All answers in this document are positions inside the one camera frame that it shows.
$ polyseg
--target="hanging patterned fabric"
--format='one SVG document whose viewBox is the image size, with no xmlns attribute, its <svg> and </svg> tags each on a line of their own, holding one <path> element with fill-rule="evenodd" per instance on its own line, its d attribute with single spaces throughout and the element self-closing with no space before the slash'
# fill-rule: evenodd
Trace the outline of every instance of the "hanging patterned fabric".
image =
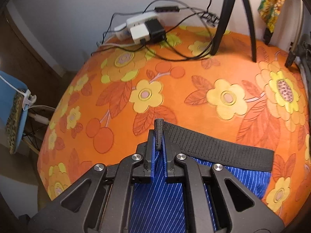
<svg viewBox="0 0 311 233">
<path fill-rule="evenodd" d="M 267 25 L 265 35 L 268 33 L 268 35 L 270 35 L 270 38 L 272 36 L 272 33 L 274 32 L 274 27 L 281 12 L 284 1 L 285 0 L 262 0 L 259 5 L 258 12 L 262 20 Z"/>
</svg>

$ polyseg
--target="black tripod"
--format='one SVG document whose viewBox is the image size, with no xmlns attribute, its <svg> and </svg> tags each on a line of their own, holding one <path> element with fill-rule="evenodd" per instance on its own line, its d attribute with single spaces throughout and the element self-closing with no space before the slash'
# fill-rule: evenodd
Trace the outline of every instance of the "black tripod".
<svg viewBox="0 0 311 233">
<path fill-rule="evenodd" d="M 216 31 L 216 34 L 213 39 L 213 44 L 211 48 L 211 55 L 215 55 L 223 34 L 226 31 L 226 28 L 229 23 L 229 19 L 232 14 L 233 6 L 234 6 L 235 0 L 224 0 L 224 3 L 222 5 L 222 10 L 220 14 L 219 24 Z M 252 17 L 252 10 L 251 5 L 249 3 L 249 0 L 243 0 L 247 21 L 248 21 L 248 27 L 249 27 L 249 34 L 251 38 L 251 44 L 252 44 L 252 60 L 253 62 L 257 61 L 257 54 L 256 54 L 256 36 L 255 36 L 255 29 L 254 29 L 254 21 Z"/>
</svg>

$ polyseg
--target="blue chair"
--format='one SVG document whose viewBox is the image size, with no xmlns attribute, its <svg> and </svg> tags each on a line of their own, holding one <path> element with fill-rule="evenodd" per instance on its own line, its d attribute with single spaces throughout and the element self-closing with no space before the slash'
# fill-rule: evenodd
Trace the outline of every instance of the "blue chair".
<svg viewBox="0 0 311 233">
<path fill-rule="evenodd" d="M 24 92 L 27 91 L 27 86 L 21 82 L 20 80 L 14 78 L 13 76 L 10 76 L 2 71 L 0 71 L 0 75 L 12 86 L 14 86 L 17 89 L 23 90 Z M 17 92 L 12 89 L 9 85 L 7 85 L 3 80 L 0 79 L 0 130 L 2 130 L 7 123 L 7 120 L 10 116 L 11 108 L 13 106 L 13 99 Z M 19 124 L 18 124 L 18 132 L 17 132 L 17 138 L 15 143 L 15 149 L 11 151 L 10 153 L 13 154 L 17 151 L 18 146 L 21 142 L 24 127 L 26 124 L 26 118 L 27 118 L 28 110 L 22 110 Z"/>
</svg>

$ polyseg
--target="black power adapter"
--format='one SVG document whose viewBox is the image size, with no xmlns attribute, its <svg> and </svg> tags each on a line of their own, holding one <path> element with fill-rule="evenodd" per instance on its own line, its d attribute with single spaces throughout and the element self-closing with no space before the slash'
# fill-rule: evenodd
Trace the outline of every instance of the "black power adapter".
<svg viewBox="0 0 311 233">
<path fill-rule="evenodd" d="M 150 43 L 155 44 L 166 40 L 165 29 L 158 21 L 158 19 L 151 19 L 149 21 L 146 21 L 145 25 L 149 31 Z"/>
</svg>

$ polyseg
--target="black strap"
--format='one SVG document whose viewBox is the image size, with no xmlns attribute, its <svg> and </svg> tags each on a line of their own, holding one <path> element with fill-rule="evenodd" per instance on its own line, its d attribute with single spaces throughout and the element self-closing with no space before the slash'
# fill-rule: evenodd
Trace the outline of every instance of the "black strap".
<svg viewBox="0 0 311 233">
<path fill-rule="evenodd" d="M 210 137 L 192 130 L 163 121 L 155 120 L 156 149 L 161 149 L 157 141 L 162 140 L 163 130 L 168 131 L 172 143 L 189 156 L 247 170 L 271 172 L 274 151 L 246 146 Z"/>
</svg>

